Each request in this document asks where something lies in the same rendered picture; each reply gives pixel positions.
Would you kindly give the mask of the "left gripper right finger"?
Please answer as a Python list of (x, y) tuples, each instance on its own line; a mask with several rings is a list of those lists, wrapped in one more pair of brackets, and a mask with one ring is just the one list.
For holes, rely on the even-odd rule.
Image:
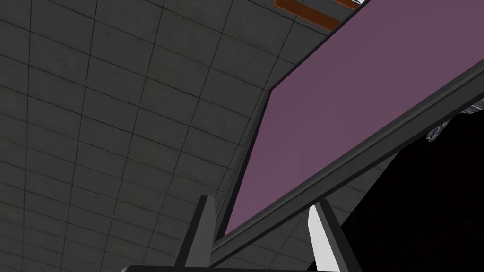
[(310, 207), (308, 229), (318, 271), (362, 272), (327, 200)]

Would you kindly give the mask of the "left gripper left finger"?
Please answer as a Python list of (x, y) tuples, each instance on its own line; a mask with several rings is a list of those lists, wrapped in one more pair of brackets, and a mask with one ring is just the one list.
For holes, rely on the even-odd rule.
[(175, 259), (175, 267), (208, 267), (215, 233), (215, 200), (202, 195)]

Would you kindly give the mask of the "brown framed picture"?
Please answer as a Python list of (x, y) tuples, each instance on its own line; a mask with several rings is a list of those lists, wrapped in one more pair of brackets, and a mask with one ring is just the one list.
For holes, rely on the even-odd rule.
[[(332, 0), (339, 5), (347, 7), (355, 11), (361, 6), (361, 3), (356, 0)], [(334, 31), (341, 22), (333, 17), (330, 17), (316, 9), (310, 8), (296, 0), (274, 0), (274, 5), (283, 9), (286, 12), (296, 15), (304, 20), (312, 22), (328, 31)]]

